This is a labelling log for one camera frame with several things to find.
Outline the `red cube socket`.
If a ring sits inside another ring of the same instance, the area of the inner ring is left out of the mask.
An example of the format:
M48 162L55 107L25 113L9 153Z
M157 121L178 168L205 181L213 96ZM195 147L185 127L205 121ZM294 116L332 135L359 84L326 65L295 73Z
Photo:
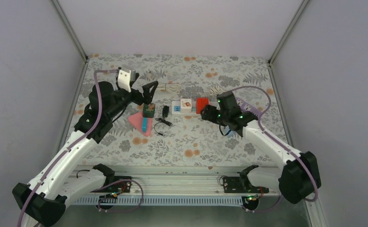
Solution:
M196 100L196 114L200 114L206 105L209 104L209 99L205 97L197 98Z

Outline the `dark green cube adapter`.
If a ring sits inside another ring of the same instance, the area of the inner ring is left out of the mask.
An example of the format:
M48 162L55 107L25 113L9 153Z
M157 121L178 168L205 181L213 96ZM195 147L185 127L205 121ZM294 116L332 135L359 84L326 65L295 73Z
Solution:
M154 113L155 113L155 104L154 103L143 105L142 116L144 118L154 118Z

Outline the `white cube adapter with tiger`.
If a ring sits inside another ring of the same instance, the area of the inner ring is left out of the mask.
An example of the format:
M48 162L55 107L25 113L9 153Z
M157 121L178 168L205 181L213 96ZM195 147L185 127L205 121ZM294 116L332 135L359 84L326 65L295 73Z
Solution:
M180 113L190 114L192 112L192 100L183 98L180 100Z

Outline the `pale blue small charger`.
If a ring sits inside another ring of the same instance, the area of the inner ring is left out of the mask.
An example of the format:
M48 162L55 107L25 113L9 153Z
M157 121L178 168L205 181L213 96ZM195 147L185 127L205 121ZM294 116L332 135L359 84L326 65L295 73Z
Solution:
M228 137L228 138L230 138L230 137L232 137L233 135L234 135L234 132L233 131L231 131L231 130L228 130L228 131L226 131L225 132L225 134L224 134L226 137Z

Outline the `light blue plug adapter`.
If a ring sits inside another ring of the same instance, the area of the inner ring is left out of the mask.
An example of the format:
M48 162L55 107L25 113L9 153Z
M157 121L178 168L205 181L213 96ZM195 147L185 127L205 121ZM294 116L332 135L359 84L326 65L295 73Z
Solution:
M143 133L147 132L147 124L148 124L148 118L143 117L142 119L142 132Z

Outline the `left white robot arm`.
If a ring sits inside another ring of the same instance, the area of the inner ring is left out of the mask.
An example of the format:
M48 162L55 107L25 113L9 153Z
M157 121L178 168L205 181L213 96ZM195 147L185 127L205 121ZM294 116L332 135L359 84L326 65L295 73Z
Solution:
M101 142L129 104L152 102L158 82L143 85L139 91L132 88L137 78L138 74L120 72L117 88L107 81L95 81L89 104L65 145L36 177L13 188L12 194L21 210L17 221L19 227L53 226L67 208L84 195L99 190L107 192L114 187L114 171L102 164L72 182L67 179L82 158Z

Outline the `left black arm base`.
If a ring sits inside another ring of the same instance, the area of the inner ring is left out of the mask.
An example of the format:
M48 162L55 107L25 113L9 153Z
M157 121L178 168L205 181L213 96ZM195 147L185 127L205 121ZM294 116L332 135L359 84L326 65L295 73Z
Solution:
M131 181L123 181L120 183L115 183L107 188L97 190L96 192L103 192L105 195L99 196L98 201L101 201L100 205L96 205L96 207L100 207L104 210L111 209L115 203L118 202L118 196L123 193L130 192Z

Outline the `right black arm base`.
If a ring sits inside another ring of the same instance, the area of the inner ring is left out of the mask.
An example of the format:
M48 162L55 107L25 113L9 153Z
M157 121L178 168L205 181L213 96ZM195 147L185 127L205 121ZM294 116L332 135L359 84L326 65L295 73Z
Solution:
M219 184L223 187L225 193L248 194L241 197L244 210L255 210L259 206L260 198L269 193L268 188L242 183L241 178L236 176L223 175L219 178Z

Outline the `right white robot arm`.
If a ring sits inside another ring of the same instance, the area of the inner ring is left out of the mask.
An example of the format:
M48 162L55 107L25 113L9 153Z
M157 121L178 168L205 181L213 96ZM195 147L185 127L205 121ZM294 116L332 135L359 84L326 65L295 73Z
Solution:
M257 187L277 190L290 203L296 204L318 198L321 186L316 156L303 153L288 145L263 126L260 117L243 111L232 92L217 96L218 106L206 105L200 112L203 120L228 127L250 143L260 148L276 164L275 170L252 165L240 172L239 185L242 191L252 192Z

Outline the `floral table cloth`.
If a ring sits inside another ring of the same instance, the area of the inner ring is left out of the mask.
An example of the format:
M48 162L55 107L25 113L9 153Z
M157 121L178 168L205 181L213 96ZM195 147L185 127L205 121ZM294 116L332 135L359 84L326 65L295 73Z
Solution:
M216 95L233 90L237 98L263 112L262 123L273 134L286 140L280 111L270 80L267 61L255 57L93 54L77 100L72 123L75 124L89 103L94 85L94 71L100 81L115 84L110 70L118 67L135 70L139 78L134 87L158 81L154 95L155 116L161 117L165 105L182 98L196 100L206 97L211 102ZM228 167L253 164L273 167L274 161L248 140L234 134L228 138L216 124L199 116L169 115L171 127L154 125L150 137L145 137L128 122L130 115L142 107L130 104L114 123L100 144L81 160L82 165L108 166L205 166Z

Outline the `pink triangular power strip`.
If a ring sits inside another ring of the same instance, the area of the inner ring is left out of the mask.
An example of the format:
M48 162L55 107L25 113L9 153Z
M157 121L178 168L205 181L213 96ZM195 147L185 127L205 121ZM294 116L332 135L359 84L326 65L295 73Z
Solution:
M130 115L128 117L128 122L133 126L137 131L142 133L145 137L150 137L151 131L152 131L152 124L153 124L153 118L148 118L148 124L147 124L147 132L142 132L142 112L138 112L136 114Z

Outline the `white multicolour power strip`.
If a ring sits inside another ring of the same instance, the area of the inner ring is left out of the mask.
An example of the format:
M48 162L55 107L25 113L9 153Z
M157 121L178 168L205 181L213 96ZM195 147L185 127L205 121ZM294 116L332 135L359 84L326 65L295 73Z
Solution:
M190 116L190 117L196 117L200 115L196 113L196 101L192 101L191 113L181 113L180 112L180 101L172 101L171 102L171 114L176 115L176 116Z

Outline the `purple power strip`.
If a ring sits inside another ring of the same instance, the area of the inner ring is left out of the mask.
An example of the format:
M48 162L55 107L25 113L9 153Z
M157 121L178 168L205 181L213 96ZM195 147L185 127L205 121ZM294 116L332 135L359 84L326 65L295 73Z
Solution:
M261 116L262 112L259 109L257 109L256 107L246 103L241 98L236 98L236 101L237 101L237 104L241 108L242 111L252 112L256 117Z

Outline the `aluminium rail frame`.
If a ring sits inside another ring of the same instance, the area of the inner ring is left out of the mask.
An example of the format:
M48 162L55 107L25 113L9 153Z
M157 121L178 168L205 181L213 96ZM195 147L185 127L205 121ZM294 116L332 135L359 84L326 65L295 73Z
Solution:
M79 166L70 174L67 182L84 176L93 167ZM219 178L240 176L247 167L184 167L184 166L108 166L114 171L112 185L131 181L130 192L118 196L117 205L128 205L135 210L145 205L204 205L242 206L241 197L247 193L225 193ZM103 192L90 192L72 205L100 205L99 196ZM278 196L285 199L277 190L269 189L263 197Z

